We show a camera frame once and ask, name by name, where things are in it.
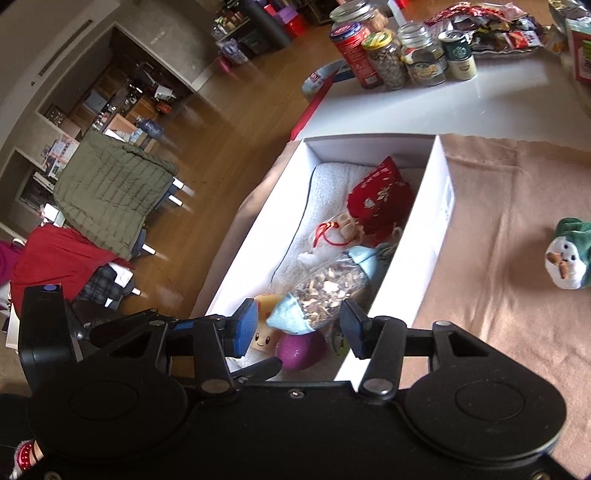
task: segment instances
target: red beaded bracelet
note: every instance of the red beaded bracelet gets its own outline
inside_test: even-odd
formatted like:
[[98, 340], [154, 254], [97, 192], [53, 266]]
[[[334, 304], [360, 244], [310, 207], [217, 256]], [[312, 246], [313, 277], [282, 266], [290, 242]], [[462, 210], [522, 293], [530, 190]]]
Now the red beaded bracelet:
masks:
[[27, 442], [21, 447], [17, 454], [18, 467], [22, 470], [29, 470], [31, 468], [31, 449], [33, 442]]

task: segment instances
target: red string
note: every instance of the red string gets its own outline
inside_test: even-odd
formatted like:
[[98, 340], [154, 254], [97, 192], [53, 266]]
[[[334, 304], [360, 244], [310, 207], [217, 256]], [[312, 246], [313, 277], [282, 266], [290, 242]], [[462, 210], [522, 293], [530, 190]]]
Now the red string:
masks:
[[332, 227], [338, 228], [339, 224], [337, 222], [323, 222], [316, 227], [316, 231], [314, 233], [314, 242], [312, 243], [313, 248], [315, 248], [318, 245], [318, 240], [320, 240], [321, 238], [324, 238], [324, 240], [326, 240], [326, 243], [332, 245], [333, 247], [345, 247], [353, 241], [353, 239], [351, 239], [348, 242], [342, 244], [331, 242], [326, 236], [326, 232]]

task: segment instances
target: plaid fabric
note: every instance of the plaid fabric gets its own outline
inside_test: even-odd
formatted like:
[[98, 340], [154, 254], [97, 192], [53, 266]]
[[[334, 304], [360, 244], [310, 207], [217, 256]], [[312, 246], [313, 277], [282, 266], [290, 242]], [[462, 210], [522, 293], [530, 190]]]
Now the plaid fabric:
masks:
[[99, 305], [104, 305], [107, 299], [120, 300], [123, 298], [123, 287], [115, 283], [115, 278], [117, 273], [109, 265], [97, 268], [76, 300], [91, 300]]

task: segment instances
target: ceiling vent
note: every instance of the ceiling vent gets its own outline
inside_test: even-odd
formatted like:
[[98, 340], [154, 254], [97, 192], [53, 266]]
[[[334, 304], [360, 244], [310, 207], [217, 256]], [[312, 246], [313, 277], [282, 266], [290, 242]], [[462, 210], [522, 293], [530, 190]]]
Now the ceiling vent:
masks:
[[60, 48], [58, 48], [57, 52], [55, 52], [53, 54], [53, 57], [51, 57], [49, 61], [43, 66], [43, 68], [39, 71], [38, 75], [40, 77], [43, 77], [51, 68], [51, 66], [55, 63], [55, 61], [60, 57], [60, 55], [64, 53], [64, 50], [68, 48], [75, 39], [80, 37], [80, 35], [82, 35], [82, 32], [86, 30], [88, 27], [90, 27], [92, 24], [92, 20], [87, 20], [78, 30], [76, 30], [73, 33], [73, 35], [70, 38], [68, 38]]

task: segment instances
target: red bag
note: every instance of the red bag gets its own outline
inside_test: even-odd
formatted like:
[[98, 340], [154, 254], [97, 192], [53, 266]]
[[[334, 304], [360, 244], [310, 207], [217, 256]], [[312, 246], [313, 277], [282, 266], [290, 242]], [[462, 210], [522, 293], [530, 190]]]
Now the red bag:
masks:
[[388, 239], [395, 226], [406, 221], [413, 202], [413, 191], [402, 179], [392, 157], [386, 157], [349, 193], [347, 208], [364, 234], [380, 243]]

